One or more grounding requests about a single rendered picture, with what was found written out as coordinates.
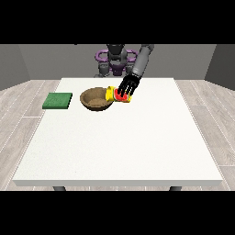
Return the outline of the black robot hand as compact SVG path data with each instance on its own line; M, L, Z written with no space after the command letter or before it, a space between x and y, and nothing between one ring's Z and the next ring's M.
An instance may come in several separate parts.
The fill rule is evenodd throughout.
M118 87L117 93L121 96L124 94L133 95L134 91L140 84L140 78L135 74L126 75Z

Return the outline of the yellow cup with melon print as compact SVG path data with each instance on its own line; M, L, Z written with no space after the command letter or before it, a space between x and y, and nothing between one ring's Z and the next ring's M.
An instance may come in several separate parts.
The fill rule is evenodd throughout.
M129 103L131 101L131 96L119 94L118 89L115 86L109 86L106 89L106 101Z

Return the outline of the brown wooden bowl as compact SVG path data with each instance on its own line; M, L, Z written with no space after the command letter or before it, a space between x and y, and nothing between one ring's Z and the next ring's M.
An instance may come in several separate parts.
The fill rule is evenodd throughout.
M84 107L91 111L104 111L113 104L112 101L106 100L106 89L103 87L83 91L80 95L80 101Z

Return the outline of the green square pad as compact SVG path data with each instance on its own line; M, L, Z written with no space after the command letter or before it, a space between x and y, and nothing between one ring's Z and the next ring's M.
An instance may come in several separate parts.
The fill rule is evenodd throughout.
M73 97L72 93L49 93L42 105L43 109L67 109Z

